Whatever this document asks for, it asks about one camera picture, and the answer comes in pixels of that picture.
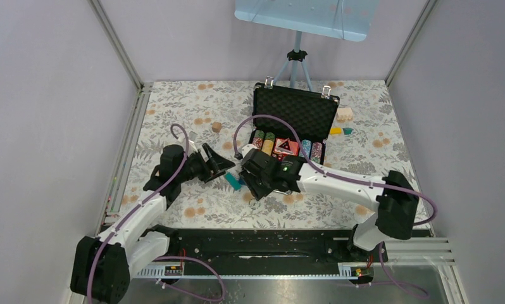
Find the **floral tablecloth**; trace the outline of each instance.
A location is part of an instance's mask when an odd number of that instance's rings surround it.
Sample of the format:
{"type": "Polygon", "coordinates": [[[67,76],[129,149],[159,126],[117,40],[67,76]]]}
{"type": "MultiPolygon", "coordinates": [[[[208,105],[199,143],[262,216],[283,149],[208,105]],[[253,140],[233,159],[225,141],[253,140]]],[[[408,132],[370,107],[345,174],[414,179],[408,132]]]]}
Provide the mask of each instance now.
{"type": "MultiPolygon", "coordinates": [[[[232,136],[236,126],[253,110],[255,81],[155,82],[150,95],[120,213],[139,198],[144,183],[159,162],[162,148],[177,143],[170,125],[179,123],[198,134],[197,146],[208,143],[217,153],[235,160],[232,136]],[[220,133],[211,130],[221,122],[220,133]]],[[[390,96],[382,80],[312,81],[315,91],[328,84],[331,95],[340,96],[340,107],[350,106],[351,122],[335,120],[334,127],[351,127],[350,136],[329,136],[325,165],[357,174],[387,175],[390,169],[402,172],[417,188],[390,96]]],[[[280,81],[278,86],[289,86],[280,81]]],[[[305,82],[297,87],[306,90],[305,82]]],[[[238,144],[250,136],[252,124],[238,134],[238,144]]],[[[240,166],[230,169],[237,176],[240,166]]],[[[182,185],[182,193],[154,224],[176,228],[257,228],[257,229],[350,229],[363,222],[371,211],[350,201],[324,194],[270,194],[253,200],[246,186],[234,191],[223,178],[203,184],[192,180],[182,185]]],[[[426,218],[420,203],[417,220],[426,218]]]]}

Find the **blue tray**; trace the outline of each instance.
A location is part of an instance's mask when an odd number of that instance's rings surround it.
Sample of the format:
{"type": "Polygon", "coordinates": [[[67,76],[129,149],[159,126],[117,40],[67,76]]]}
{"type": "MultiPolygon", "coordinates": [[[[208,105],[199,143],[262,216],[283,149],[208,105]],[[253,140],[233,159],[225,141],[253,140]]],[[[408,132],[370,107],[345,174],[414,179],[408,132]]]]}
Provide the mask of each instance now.
{"type": "Polygon", "coordinates": [[[236,18],[350,41],[363,41],[379,0],[236,0],[236,18]]]}

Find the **black case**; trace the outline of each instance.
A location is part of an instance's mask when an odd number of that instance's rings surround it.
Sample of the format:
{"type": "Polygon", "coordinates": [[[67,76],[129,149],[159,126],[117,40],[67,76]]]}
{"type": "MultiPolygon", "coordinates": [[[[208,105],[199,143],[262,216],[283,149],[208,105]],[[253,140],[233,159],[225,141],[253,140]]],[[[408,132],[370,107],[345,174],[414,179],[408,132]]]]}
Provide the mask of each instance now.
{"type": "MultiPolygon", "coordinates": [[[[276,116],[295,130],[300,140],[308,139],[312,143],[321,143],[321,164],[325,159],[324,140],[329,136],[340,98],[329,95],[330,87],[324,86],[323,93],[309,92],[289,87],[269,85],[258,82],[252,95],[252,114],[276,116]]],[[[249,139],[253,141],[254,131],[271,132],[277,138],[296,139],[282,123],[269,118],[254,118],[254,130],[249,139]]]]}

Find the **metal latch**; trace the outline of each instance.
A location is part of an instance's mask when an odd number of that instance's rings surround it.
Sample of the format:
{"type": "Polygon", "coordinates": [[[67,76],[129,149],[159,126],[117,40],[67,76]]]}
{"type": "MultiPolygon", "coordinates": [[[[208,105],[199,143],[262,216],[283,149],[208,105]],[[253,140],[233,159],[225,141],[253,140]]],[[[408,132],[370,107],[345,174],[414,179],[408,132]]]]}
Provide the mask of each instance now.
{"type": "Polygon", "coordinates": [[[321,97],[329,99],[330,96],[331,96],[331,87],[328,85],[324,85],[323,90],[321,90],[321,97]]]}
{"type": "Polygon", "coordinates": [[[273,89],[273,77],[267,76],[265,85],[266,89],[273,89]]]}

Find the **gray wall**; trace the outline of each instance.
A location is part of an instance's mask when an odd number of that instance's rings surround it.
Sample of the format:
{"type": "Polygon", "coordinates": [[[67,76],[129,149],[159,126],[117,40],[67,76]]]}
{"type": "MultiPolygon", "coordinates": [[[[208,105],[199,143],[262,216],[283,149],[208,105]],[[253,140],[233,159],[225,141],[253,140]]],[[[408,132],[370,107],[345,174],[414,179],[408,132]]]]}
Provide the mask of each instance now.
{"type": "Polygon", "coordinates": [[[135,89],[87,1],[0,1],[0,303],[59,303],[135,89]]]}
{"type": "MultiPolygon", "coordinates": [[[[294,31],[236,19],[234,0],[102,2],[144,81],[261,80],[294,47],[294,31]]],[[[303,34],[311,78],[386,78],[425,2],[380,1],[363,42],[303,34]]]]}
{"type": "Polygon", "coordinates": [[[505,303],[505,1],[441,1],[390,88],[471,303],[505,303]]]}

